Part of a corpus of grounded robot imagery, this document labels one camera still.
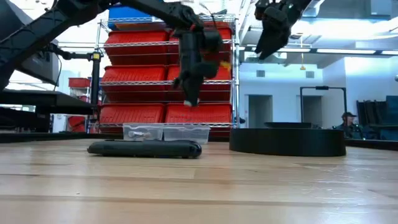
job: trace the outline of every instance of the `wooden table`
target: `wooden table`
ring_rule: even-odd
[[[200,159],[91,156],[93,141],[0,144],[1,224],[398,222],[398,152]]]

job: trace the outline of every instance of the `wire shelf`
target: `wire shelf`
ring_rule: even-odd
[[[137,82],[101,82],[101,86],[130,86],[130,85],[171,85],[173,81],[137,81]],[[232,84],[232,80],[205,80],[205,85]]]
[[[232,123],[164,123],[166,126],[171,125],[197,125],[197,126],[210,126],[211,128],[232,128],[235,124]],[[109,124],[90,124],[90,127],[96,128],[123,128],[122,123],[109,123]]]
[[[230,44],[230,43],[232,43],[232,40],[223,40],[223,44]],[[103,46],[101,46],[101,48],[107,48],[107,47],[165,46],[165,45],[178,45],[178,41],[103,44]]]
[[[234,14],[225,14],[225,15],[213,15],[214,20],[216,22],[234,22],[235,15]],[[212,22],[213,18],[210,15],[199,16],[199,18],[204,22]],[[107,24],[109,22],[122,22],[122,23],[146,23],[146,22],[157,22],[163,23],[160,19],[154,19],[153,17],[130,17],[130,18],[114,18],[102,21],[102,24]]]

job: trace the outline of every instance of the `clear plastic container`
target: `clear plastic container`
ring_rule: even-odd
[[[191,140],[199,144],[207,144],[209,125],[166,124],[163,129],[164,141]]]
[[[123,124],[123,139],[143,141],[144,139],[162,140],[164,124]]]

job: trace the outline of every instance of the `person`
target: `person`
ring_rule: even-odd
[[[343,123],[337,126],[335,129],[344,131],[344,137],[350,139],[363,139],[362,127],[358,124],[354,124],[356,115],[351,112],[345,112],[341,115]]]

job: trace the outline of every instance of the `cap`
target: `cap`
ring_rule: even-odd
[[[345,112],[345,113],[343,113],[343,115],[341,115],[341,117],[342,118],[344,118],[344,117],[353,117],[353,118],[355,118],[356,115],[353,115],[351,112]]]

